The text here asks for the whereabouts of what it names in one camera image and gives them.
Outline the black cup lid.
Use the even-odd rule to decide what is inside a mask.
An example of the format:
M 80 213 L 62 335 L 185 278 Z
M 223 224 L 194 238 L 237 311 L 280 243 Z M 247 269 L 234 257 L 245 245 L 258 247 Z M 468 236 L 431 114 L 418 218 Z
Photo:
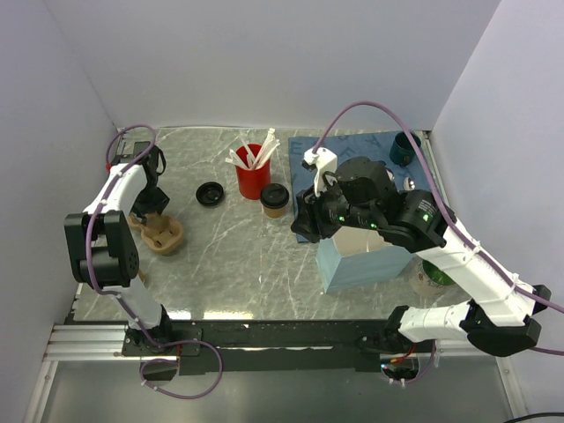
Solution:
M 260 202 L 270 209 L 285 207 L 290 199 L 287 188 L 279 183 L 270 183 L 264 186 L 260 193 Z
M 203 207 L 216 207 L 225 198 L 223 186 L 218 182 L 204 182 L 197 188 L 196 200 Z

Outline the light blue paper bag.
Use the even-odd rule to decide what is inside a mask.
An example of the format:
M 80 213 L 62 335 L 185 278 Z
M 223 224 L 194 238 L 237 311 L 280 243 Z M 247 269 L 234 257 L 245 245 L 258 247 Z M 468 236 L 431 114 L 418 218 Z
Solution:
M 319 242 L 316 263 L 326 293 L 393 279 L 413 259 L 376 231 L 342 227 Z

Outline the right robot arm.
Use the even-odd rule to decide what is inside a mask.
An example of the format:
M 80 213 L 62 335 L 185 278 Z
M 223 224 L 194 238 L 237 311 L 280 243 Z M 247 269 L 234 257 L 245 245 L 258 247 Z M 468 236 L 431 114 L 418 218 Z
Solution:
M 398 190 L 387 168 L 367 157 L 339 164 L 322 148 L 306 152 L 302 165 L 316 175 L 296 197 L 295 234 L 317 243 L 342 227 L 376 231 L 435 266 L 470 297 L 442 308 L 396 307 L 371 336 L 377 350 L 402 353 L 429 340 L 467 340 L 484 353 L 508 357 L 537 345 L 541 326 L 533 316 L 546 309 L 550 290 L 500 266 L 439 197 Z

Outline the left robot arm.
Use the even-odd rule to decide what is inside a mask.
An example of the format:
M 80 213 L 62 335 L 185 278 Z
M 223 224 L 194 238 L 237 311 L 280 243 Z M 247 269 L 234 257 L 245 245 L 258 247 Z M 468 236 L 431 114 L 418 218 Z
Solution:
M 139 257 L 127 217 L 160 215 L 169 197 L 158 187 L 159 166 L 166 161 L 155 144 L 136 142 L 133 152 L 116 156 L 97 197 L 64 220 L 70 267 L 78 282 L 107 295 L 128 315 L 130 337 L 153 353 L 167 353 L 174 331 L 167 311 L 139 276 Z

